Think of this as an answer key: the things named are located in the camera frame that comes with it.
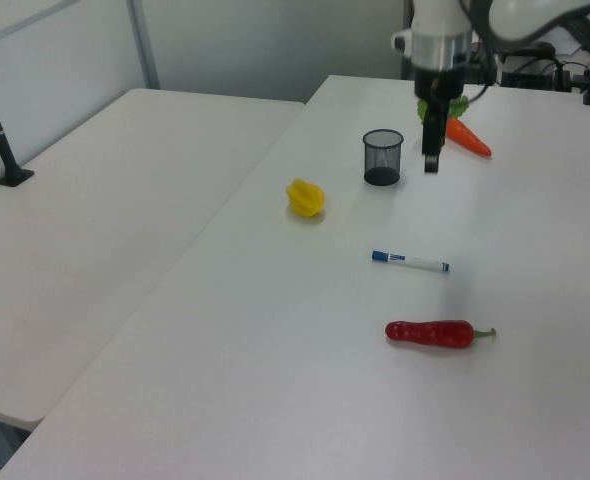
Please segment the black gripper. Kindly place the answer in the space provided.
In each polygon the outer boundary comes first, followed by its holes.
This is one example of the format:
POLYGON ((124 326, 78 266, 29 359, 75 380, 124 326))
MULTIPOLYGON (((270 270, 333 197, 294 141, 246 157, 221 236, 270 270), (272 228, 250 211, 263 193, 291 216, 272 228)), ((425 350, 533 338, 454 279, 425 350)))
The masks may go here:
POLYGON ((415 95, 419 99, 426 100, 422 133, 425 173, 439 171, 441 147, 445 145, 446 140, 449 101, 462 95, 464 79, 463 66, 443 71, 414 68, 415 95))

